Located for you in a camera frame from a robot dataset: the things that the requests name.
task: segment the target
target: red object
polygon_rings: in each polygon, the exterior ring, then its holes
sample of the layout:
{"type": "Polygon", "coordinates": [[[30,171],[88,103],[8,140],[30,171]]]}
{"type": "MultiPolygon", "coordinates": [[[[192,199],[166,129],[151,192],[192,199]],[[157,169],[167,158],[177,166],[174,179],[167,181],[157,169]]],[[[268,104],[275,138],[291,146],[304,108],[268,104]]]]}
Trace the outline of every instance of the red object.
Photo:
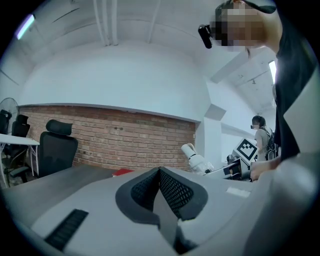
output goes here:
{"type": "Polygon", "coordinates": [[[113,173],[112,176],[113,177],[120,176],[120,175],[131,173],[131,172],[134,172],[134,171],[129,169],[120,169],[120,170],[117,170],[115,173],[113,173]]]}

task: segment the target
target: backpack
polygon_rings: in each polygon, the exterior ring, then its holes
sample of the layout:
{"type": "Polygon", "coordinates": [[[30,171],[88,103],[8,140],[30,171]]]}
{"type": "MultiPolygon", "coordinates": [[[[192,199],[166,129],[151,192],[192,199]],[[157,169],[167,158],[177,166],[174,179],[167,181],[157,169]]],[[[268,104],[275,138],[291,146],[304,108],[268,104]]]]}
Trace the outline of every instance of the backpack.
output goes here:
{"type": "Polygon", "coordinates": [[[265,154],[265,159],[271,160],[276,158],[276,144],[275,144],[275,134],[271,129],[271,134],[266,130],[264,127],[260,127],[261,130],[264,130],[266,134],[269,136],[269,141],[266,146],[266,154],[265,154]]]}

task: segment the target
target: white ceiling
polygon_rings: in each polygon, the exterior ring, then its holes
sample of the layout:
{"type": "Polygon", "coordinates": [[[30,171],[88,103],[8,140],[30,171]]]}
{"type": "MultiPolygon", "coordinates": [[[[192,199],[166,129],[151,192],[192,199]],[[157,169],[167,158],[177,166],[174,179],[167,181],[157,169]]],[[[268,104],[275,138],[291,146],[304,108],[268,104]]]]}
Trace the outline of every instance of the white ceiling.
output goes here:
{"type": "Polygon", "coordinates": [[[275,61],[276,55],[269,48],[232,72],[227,81],[245,97],[256,113],[263,113],[273,108],[273,78],[269,62],[275,61]]]}
{"type": "MultiPolygon", "coordinates": [[[[121,40],[146,42],[159,0],[118,0],[117,34],[121,40]]],[[[201,24],[209,24],[215,8],[223,0],[161,0],[152,31],[151,43],[181,51],[194,59],[202,73],[213,77],[238,55],[220,47],[207,50],[198,34],[201,24]]],[[[102,22],[102,1],[97,0],[102,22]]],[[[111,0],[107,0],[111,35],[111,0]]],[[[29,60],[38,65],[61,51],[93,42],[101,42],[93,0],[50,0],[35,12],[35,23],[18,42],[29,60]]],[[[235,63],[232,72],[223,73],[258,113],[271,107],[272,77],[268,62],[275,59],[263,50],[250,61],[235,63]],[[261,73],[256,84],[246,82],[261,73]]]]}

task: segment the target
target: chair headrest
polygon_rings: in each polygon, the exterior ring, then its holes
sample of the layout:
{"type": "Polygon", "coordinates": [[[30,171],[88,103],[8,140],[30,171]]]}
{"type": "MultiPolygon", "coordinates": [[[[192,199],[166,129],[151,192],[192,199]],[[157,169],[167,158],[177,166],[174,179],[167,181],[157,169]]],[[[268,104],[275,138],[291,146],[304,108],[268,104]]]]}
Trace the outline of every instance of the chair headrest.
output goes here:
{"type": "Polygon", "coordinates": [[[28,118],[29,118],[29,117],[26,116],[26,115],[19,114],[19,115],[16,117],[16,121],[17,121],[18,123],[20,123],[20,124],[26,125],[28,118]]]}
{"type": "Polygon", "coordinates": [[[72,131],[72,123],[59,122],[57,120],[49,120],[45,128],[48,132],[69,136],[72,131]]]}

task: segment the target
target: gray desk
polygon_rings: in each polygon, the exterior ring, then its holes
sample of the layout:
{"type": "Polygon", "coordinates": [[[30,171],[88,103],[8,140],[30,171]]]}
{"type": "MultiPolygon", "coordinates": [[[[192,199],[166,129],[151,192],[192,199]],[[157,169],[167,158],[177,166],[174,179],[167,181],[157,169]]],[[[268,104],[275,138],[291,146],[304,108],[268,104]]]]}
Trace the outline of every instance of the gray desk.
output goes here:
{"type": "Polygon", "coordinates": [[[12,215],[30,228],[51,207],[92,182],[111,178],[114,172],[116,170],[80,165],[2,192],[12,215]]]}

